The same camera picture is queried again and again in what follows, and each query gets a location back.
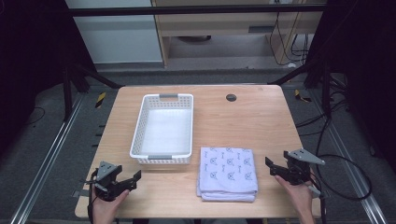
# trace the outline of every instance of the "folded towel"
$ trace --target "folded towel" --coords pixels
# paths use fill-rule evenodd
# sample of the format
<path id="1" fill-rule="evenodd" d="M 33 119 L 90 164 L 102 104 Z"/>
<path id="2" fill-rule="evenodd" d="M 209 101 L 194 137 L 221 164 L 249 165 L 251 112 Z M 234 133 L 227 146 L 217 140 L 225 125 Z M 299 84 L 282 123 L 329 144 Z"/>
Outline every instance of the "folded towel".
<path id="1" fill-rule="evenodd" d="M 197 195 L 203 201 L 254 202 L 258 191 L 251 149 L 202 147 Z"/>

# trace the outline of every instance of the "black metal frame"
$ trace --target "black metal frame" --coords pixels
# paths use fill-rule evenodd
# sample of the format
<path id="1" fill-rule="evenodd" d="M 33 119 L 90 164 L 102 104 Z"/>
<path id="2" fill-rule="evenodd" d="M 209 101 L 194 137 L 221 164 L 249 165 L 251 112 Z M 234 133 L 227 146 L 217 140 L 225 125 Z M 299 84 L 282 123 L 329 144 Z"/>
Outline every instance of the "black metal frame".
<path id="1" fill-rule="evenodd" d="M 135 16 L 170 14 L 213 14 L 213 13 L 254 13 L 254 12 L 314 12 L 337 10 L 343 5 L 327 4 L 274 4 L 274 5 L 214 5 L 176 7 L 111 7 L 111 8 L 70 8 L 67 11 L 51 11 L 58 15 L 72 17 L 91 16 Z"/>

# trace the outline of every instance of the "black cable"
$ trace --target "black cable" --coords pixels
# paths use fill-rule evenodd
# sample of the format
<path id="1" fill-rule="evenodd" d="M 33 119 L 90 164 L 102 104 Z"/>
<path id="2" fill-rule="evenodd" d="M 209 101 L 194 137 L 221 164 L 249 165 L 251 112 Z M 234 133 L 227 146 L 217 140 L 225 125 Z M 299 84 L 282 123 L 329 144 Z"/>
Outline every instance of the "black cable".
<path id="1" fill-rule="evenodd" d="M 275 21 L 274 29 L 273 29 L 273 31 L 271 32 L 270 38 L 269 38 L 269 39 L 270 39 L 271 51 L 273 52 L 274 55 L 275 55 L 275 52 L 274 52 L 274 49 L 273 49 L 273 47 L 272 47 L 272 36 L 273 36 L 273 33 L 274 33 L 274 31 L 275 31 L 276 29 L 277 29 L 277 32 L 278 32 L 278 34 L 279 34 L 280 42 L 281 42 L 281 44 L 282 44 L 283 53 L 285 54 L 286 58 L 289 60 L 288 63 L 279 63 L 279 62 L 275 59 L 276 63 L 277 63 L 278 65 L 287 65 L 287 64 L 289 64 L 289 63 L 296 63 L 296 62 L 298 62 L 298 60 L 293 60 L 293 59 L 291 59 L 291 58 L 288 56 L 288 53 L 286 52 L 285 43 L 283 42 L 282 34 L 280 33 L 280 28 L 279 28 L 279 12 L 276 13 L 276 21 Z"/>
<path id="2" fill-rule="evenodd" d="M 299 134 L 299 136 L 300 137 L 305 137 L 305 136 L 315 135 L 315 134 L 318 134 L 318 133 L 320 133 L 320 132 L 316 132 L 316 133 L 302 133 L 302 134 Z"/>
<path id="3" fill-rule="evenodd" d="M 334 188 L 332 188 L 332 187 L 323 179 L 323 176 L 321 175 L 321 172 L 320 172 L 320 170 L 319 170 L 319 168 L 318 168 L 318 165 L 317 165 L 318 177 L 319 177 L 320 181 L 323 182 L 324 185 L 326 185 L 326 187 L 328 187 L 332 192 L 334 192 L 335 194 L 339 195 L 340 197 L 343 197 L 343 198 L 345 198 L 345 199 L 352 200 L 352 201 L 364 200 L 364 199 L 368 198 L 368 197 L 371 195 L 371 193 L 372 193 L 372 183 L 371 183 L 371 180 L 370 180 L 370 178 L 368 177 L 368 175 L 361 169 L 361 167 L 359 167 L 359 165 L 358 165 L 357 163 L 355 163 L 354 161 L 351 161 L 351 160 L 349 160 L 349 159 L 347 159 L 347 158 L 345 158 L 345 157 L 342 157 L 342 156 L 332 155 L 332 154 L 324 154 L 324 155 L 320 155 L 320 156 L 319 156 L 319 154 L 318 154 L 318 150 L 319 150 L 319 147 L 320 147 L 320 143 L 321 143 L 321 140 L 322 140 L 324 131 L 325 131 L 327 125 L 330 123 L 330 121 L 331 121 L 330 118 L 327 118 L 326 121 L 325 121 L 325 124 L 324 124 L 324 126 L 323 126 L 322 132 L 320 133 L 320 136 L 319 136 L 319 139 L 318 139 L 318 144 L 317 144 L 317 148 L 316 148 L 316 153 L 315 153 L 315 155 L 316 155 L 318 158 L 322 158 L 322 157 L 335 157 L 335 158 L 339 158 L 339 159 L 348 161 L 349 163 L 353 164 L 355 167 L 357 167 L 357 168 L 359 169 L 359 171 L 361 172 L 361 174 L 362 174 L 362 175 L 364 176 L 364 178 L 366 179 L 367 184 L 368 184 L 368 186 L 369 186 L 369 189 L 368 189 L 368 192 L 367 192 L 364 196 L 362 196 L 362 197 L 350 197 L 350 196 L 347 196 L 347 195 L 345 195 L 345 194 L 343 194 L 343 193 L 340 193 L 339 191 L 337 191 L 337 190 L 335 190 Z"/>
<path id="4" fill-rule="evenodd" d="M 88 206 L 87 206 L 87 210 L 88 210 L 88 218 L 90 219 L 90 222 L 93 223 L 93 202 L 98 198 L 98 196 L 96 195 L 96 198 L 94 198 L 92 200 L 92 185 L 94 183 L 93 178 L 96 177 L 98 174 L 98 169 L 95 169 L 95 171 L 91 174 L 91 179 L 88 182 L 90 187 L 88 190 Z"/>
<path id="5" fill-rule="evenodd" d="M 337 111 L 337 110 L 339 109 L 339 108 L 337 108 L 337 106 L 339 106 L 340 104 L 343 104 L 343 103 L 345 103 L 345 102 L 346 102 L 346 100 L 342 100 L 342 101 L 340 101 L 340 102 L 334 104 L 334 105 L 332 106 L 332 112 Z M 304 126 L 306 126 L 306 125 L 312 124 L 312 123 L 314 123 L 314 122 L 320 120 L 320 119 L 323 118 L 324 116 L 325 116 L 325 114 L 323 113 L 323 114 L 318 115 L 318 116 L 316 116 L 316 117 L 313 117 L 313 118 L 311 118 L 311 119 L 307 119 L 307 120 L 305 120 L 305 121 L 302 121 L 302 122 L 300 122 L 300 123 L 297 123 L 297 124 L 295 124 L 295 126 L 296 126 L 296 128 L 304 127 Z"/>
<path id="6" fill-rule="evenodd" d="M 305 42 L 304 42 L 303 49 L 294 49 L 294 46 L 295 46 L 296 40 L 297 40 L 297 36 L 298 35 L 295 35 L 293 38 L 293 42 L 291 42 L 291 48 L 290 48 L 291 54 L 294 56 L 297 56 L 297 57 L 302 57 L 302 56 L 306 57 L 306 53 L 309 51 L 307 49 L 307 43 L 306 43 L 308 35 L 305 35 Z"/>
<path id="7" fill-rule="evenodd" d="M 332 94 L 330 94 L 330 97 L 333 97 L 335 94 L 342 94 L 345 96 L 346 92 L 345 91 L 334 91 Z"/>
<path id="8" fill-rule="evenodd" d="M 35 109 L 40 109 L 41 111 L 43 111 L 43 114 L 40 116 L 40 118 L 38 118 L 32 122 L 25 123 L 25 125 L 31 125 L 31 124 L 37 123 L 39 120 L 43 119 L 44 116 L 46 115 L 46 110 L 43 107 L 37 106 L 37 107 L 35 107 Z"/>
<path id="9" fill-rule="evenodd" d="M 309 51 L 309 49 L 308 49 L 308 35 L 305 34 L 304 51 L 303 51 L 303 57 L 302 57 L 303 62 L 302 62 L 302 64 L 305 64 L 306 57 L 308 56 L 308 51 Z"/>
<path id="10" fill-rule="evenodd" d="M 338 89 L 341 89 L 341 90 L 344 90 L 344 91 L 347 89 L 347 85 L 346 84 L 342 83 L 341 81 L 339 81 L 337 78 L 333 77 L 332 75 L 330 75 L 330 79 L 332 80 L 332 82 L 335 84 L 335 86 Z"/>
<path id="11" fill-rule="evenodd" d="M 328 45 L 330 45 L 332 43 L 331 41 L 334 38 L 334 36 L 338 34 L 338 31 L 341 29 L 341 27 L 344 25 L 344 23 L 347 21 L 347 19 L 349 19 L 349 16 L 352 14 L 352 12 L 355 9 L 358 2 L 359 2 L 359 0 L 355 0 L 355 2 L 353 3 L 353 6 L 350 8 L 348 13 L 336 25 L 336 27 L 333 29 L 332 33 L 329 34 L 329 37 L 323 42 L 323 44 L 319 47 L 317 52 L 313 55 L 311 60 L 308 61 L 308 63 L 305 63 L 303 66 L 296 68 L 295 70 L 293 70 L 290 73 L 288 73 L 287 75 L 277 79 L 276 81 L 268 82 L 267 84 L 268 85 L 282 85 L 283 83 L 287 82 L 288 80 L 291 80 L 292 78 L 300 75 L 302 72 L 309 71 L 315 65 L 317 65 L 317 63 L 323 61 L 323 55 L 327 55 L 327 52 L 329 50 Z"/>
<path id="12" fill-rule="evenodd" d="M 96 199 L 98 198 L 98 196 L 96 196 L 93 200 L 92 203 L 94 203 L 96 201 Z"/>
<path id="13" fill-rule="evenodd" d="M 324 134 L 324 131 L 326 130 L 326 127 L 328 126 L 328 124 L 330 124 L 330 120 L 331 118 L 326 118 L 326 121 L 324 122 L 322 131 L 320 133 L 319 139 L 318 139 L 318 144 L 317 144 L 317 148 L 316 148 L 316 155 L 318 156 L 318 149 L 320 147 L 320 143 Z M 326 202 L 325 202 L 325 198 L 322 197 L 320 198 L 320 216 L 322 219 L 322 224 L 326 224 L 327 223 L 327 218 L 326 218 Z"/>
<path id="14" fill-rule="evenodd" d="M 333 90 L 337 89 L 337 90 L 339 90 L 339 91 L 347 91 L 347 87 L 346 87 L 345 85 L 343 85 L 342 83 L 340 83 L 340 82 L 339 82 L 338 80 L 336 80 L 335 78 L 330 77 L 330 80 L 331 80 L 331 81 L 329 82 L 329 85 L 330 85 L 330 87 L 331 87 Z"/>
<path id="15" fill-rule="evenodd" d="M 354 165 L 356 168 L 359 169 L 359 171 L 360 171 L 361 174 L 364 176 L 364 178 L 365 178 L 365 180 L 366 180 L 366 182 L 367 182 L 367 185 L 368 185 L 368 187 L 369 187 L 369 189 L 367 190 L 367 193 L 366 193 L 365 195 L 363 195 L 363 196 L 361 196 L 361 197 L 350 197 L 350 196 L 348 196 L 348 195 L 346 195 L 346 194 L 343 194 L 343 193 L 337 191 L 336 189 L 332 188 L 332 187 L 323 179 L 323 177 L 321 176 L 321 172 L 320 172 L 320 170 L 319 170 L 319 168 L 318 168 L 318 165 L 317 165 L 318 177 L 320 178 L 320 181 L 323 182 L 323 184 L 326 185 L 326 187 L 327 187 L 329 190 L 331 190 L 333 193 L 337 194 L 338 196 L 340 196 L 340 197 L 342 197 L 342 198 L 345 198 L 345 199 L 348 199 L 348 200 L 351 200 L 351 201 L 361 201 L 361 200 L 367 199 L 367 198 L 371 195 L 371 193 L 372 193 L 372 191 L 373 191 L 373 185 L 372 185 L 371 179 L 370 179 L 370 177 L 363 171 L 363 169 L 362 169 L 356 162 L 351 161 L 351 160 L 349 160 L 349 159 L 347 159 L 347 158 L 345 158 L 345 157 L 338 156 L 338 155 L 333 155 L 333 154 L 324 154 L 324 155 L 320 155 L 320 156 L 318 156 L 318 157 L 319 157 L 319 158 L 334 157 L 334 158 L 342 159 L 342 160 L 344 160 L 344 161 L 347 161 L 347 162 L 351 163 L 352 165 Z"/>
<path id="16" fill-rule="evenodd" d="M 297 170 L 300 172 L 301 175 L 304 176 L 304 179 L 309 179 L 309 181 L 312 182 L 312 185 L 314 185 L 314 187 L 320 192 L 320 195 L 319 195 L 319 199 L 320 199 L 320 217 L 321 217 L 321 222 L 322 222 L 322 224 L 326 224 L 326 223 L 327 223 L 327 218 L 326 218 L 326 202 L 325 202 L 325 195 L 322 194 L 322 187 L 321 187 L 319 178 L 317 178 L 317 177 L 315 176 L 315 174 L 313 174 L 312 172 L 310 172 L 310 175 L 312 175 L 312 176 L 318 181 L 318 183 L 317 183 L 317 181 L 314 180 L 311 176 L 307 176 L 307 175 L 305 174 L 305 172 L 304 172 L 299 166 L 293 165 L 293 167 L 294 167 L 295 169 L 297 169 Z"/>

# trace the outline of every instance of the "hand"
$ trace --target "hand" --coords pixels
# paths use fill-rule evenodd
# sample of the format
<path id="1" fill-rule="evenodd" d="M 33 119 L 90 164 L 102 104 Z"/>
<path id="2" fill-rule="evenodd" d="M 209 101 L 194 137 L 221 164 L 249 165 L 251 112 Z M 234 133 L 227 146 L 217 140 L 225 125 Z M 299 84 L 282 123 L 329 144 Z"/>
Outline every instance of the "hand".
<path id="1" fill-rule="evenodd" d="M 110 224 L 113 222 L 114 217 L 117 214 L 121 203 L 129 194 L 129 190 L 126 189 L 119 197 L 113 202 L 106 202 L 96 197 L 95 187 L 92 188 L 92 201 L 93 201 L 93 224 Z"/>
<path id="2" fill-rule="evenodd" d="M 315 220 L 312 216 L 313 193 L 312 190 L 310 190 L 307 186 L 312 185 L 312 183 L 308 181 L 305 184 L 293 186 L 279 175 L 276 175 L 275 179 L 289 194 L 291 203 L 298 213 L 300 222 L 303 224 L 315 223 Z"/>

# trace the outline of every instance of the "gray carpet floor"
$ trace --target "gray carpet floor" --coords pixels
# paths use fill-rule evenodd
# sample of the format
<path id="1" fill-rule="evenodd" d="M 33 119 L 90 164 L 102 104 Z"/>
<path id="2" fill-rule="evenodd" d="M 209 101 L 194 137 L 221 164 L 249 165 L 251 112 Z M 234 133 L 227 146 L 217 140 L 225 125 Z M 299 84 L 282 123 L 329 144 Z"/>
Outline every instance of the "gray carpet floor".
<path id="1" fill-rule="evenodd" d="M 157 72 L 145 76 L 143 74 L 129 74 L 129 76 L 120 74 L 113 76 L 113 79 L 125 85 L 174 85 L 191 84 L 192 82 L 196 84 L 245 83 L 241 80 L 246 80 L 247 83 L 263 83 L 285 73 L 285 71 L 278 73 L 270 71 L 272 75 L 265 77 L 262 70 L 247 70 L 245 72 L 245 74 L 241 74 L 241 71 L 201 71 L 199 74 L 185 72 L 184 76 L 181 71 L 161 74 Z M 100 108 L 95 108 L 98 95 L 103 91 L 106 92 L 106 98 Z M 62 85 L 58 85 L 43 91 L 37 97 L 36 106 L 40 108 L 36 109 L 30 117 L 29 122 L 33 123 L 26 125 L 21 131 L 20 137 L 13 145 L 10 157 L 2 164 L 0 178 L 3 190 L 0 191 L 2 199 L 0 217 L 3 220 L 11 218 L 21 203 L 51 146 L 51 141 L 62 125 L 64 115 L 62 92 Z M 311 97 L 311 91 L 300 89 L 300 92 L 303 97 Z M 295 99 L 294 89 L 285 88 L 284 93 L 296 124 L 319 114 L 318 107 L 314 103 Z M 82 183 L 79 180 L 85 178 L 88 173 L 96 150 L 95 145 L 99 144 L 100 133 L 103 131 L 102 125 L 106 125 L 116 95 L 117 90 L 103 85 L 92 85 L 90 91 L 83 94 L 82 106 L 77 119 L 36 199 L 29 220 L 41 220 L 42 223 L 44 223 L 43 220 L 83 221 L 74 215 L 77 199 L 71 197 L 71 194 L 75 189 L 82 188 Z M 342 99 L 341 95 L 334 96 L 335 103 Z M 392 212 L 396 205 L 394 197 L 395 174 L 390 170 L 385 160 L 370 155 L 369 146 L 359 125 L 347 111 L 347 105 L 332 113 L 332 122 L 343 136 L 345 145 L 354 161 L 363 167 L 370 176 L 373 182 L 373 194 L 388 222 L 396 223 L 396 214 Z M 322 126 L 323 120 L 298 129 L 304 147 L 311 152 L 315 151 L 318 144 L 318 134 L 305 135 L 319 132 Z M 319 152 L 319 154 L 336 153 L 332 139 L 327 133 L 323 136 Z M 347 195 L 356 195 L 340 161 L 327 160 L 326 166 L 321 171 L 326 181 L 335 189 Z M 343 199 L 331 191 L 329 193 L 331 197 L 326 200 L 329 223 L 371 223 L 361 202 Z M 285 223 L 285 220 L 274 219 L 269 220 L 269 223 Z"/>
<path id="2" fill-rule="evenodd" d="M 255 43 L 254 47 L 241 45 L 236 48 L 236 52 L 232 52 L 230 46 L 241 42 L 238 36 L 232 37 L 229 42 L 222 42 L 215 37 L 212 37 L 211 41 L 218 44 L 210 47 L 205 46 L 205 43 L 194 43 L 192 48 L 187 48 L 186 45 L 191 45 L 191 43 L 176 40 L 173 42 L 175 44 L 173 51 L 170 52 L 169 65 L 164 69 L 138 70 L 132 73 L 102 72 L 101 74 L 123 85 L 263 84 L 283 77 L 291 69 L 275 63 L 268 46 L 261 46 L 262 38 L 250 37 L 249 41 Z M 216 53 L 206 57 L 207 51 L 213 51 L 213 49 Z M 321 113 L 314 102 L 308 103 L 295 98 L 295 89 L 299 89 L 303 97 L 313 97 L 313 93 L 319 91 L 305 90 L 300 85 L 301 80 L 304 80 L 304 75 L 294 78 L 283 88 L 296 124 Z M 43 189 L 37 195 L 27 223 L 83 223 L 87 221 L 75 216 L 77 199 L 71 194 L 75 189 L 81 189 L 83 186 L 79 180 L 87 176 L 96 147 L 100 142 L 100 133 L 104 130 L 103 125 L 106 125 L 117 96 L 117 90 L 112 90 L 90 78 L 88 81 L 92 86 L 88 93 L 81 95 L 73 90 L 74 99 L 79 96 L 83 97 L 81 107 L 51 167 Z M 95 108 L 101 92 L 106 92 L 106 98 L 100 108 Z M 61 129 L 64 118 L 63 97 L 62 85 L 43 91 L 36 97 L 37 109 L 15 139 L 8 158 L 1 161 L 0 223 L 9 223 L 9 219 L 21 204 L 53 140 Z M 333 99 L 332 104 L 335 104 L 344 98 L 342 95 L 334 95 Z M 319 134 L 310 133 L 319 132 L 323 124 L 324 120 L 321 119 L 298 128 L 305 149 L 315 152 Z M 353 161 L 361 166 L 370 177 L 373 183 L 373 195 L 387 222 L 396 223 L 396 213 L 393 212 L 396 207 L 396 175 L 391 171 L 386 160 L 371 156 L 370 146 L 354 115 L 348 111 L 348 105 L 343 105 L 332 112 L 332 124 L 342 136 L 343 143 Z M 337 153 L 329 129 L 323 134 L 319 146 L 319 154 L 325 153 Z M 344 163 L 335 159 L 326 159 L 326 162 L 326 166 L 321 168 L 326 181 L 334 189 L 346 195 L 356 195 Z M 329 189 L 327 191 L 330 194 L 326 200 L 328 223 L 372 223 L 362 202 L 346 200 Z M 297 223 L 297 221 L 271 219 L 268 223 Z"/>

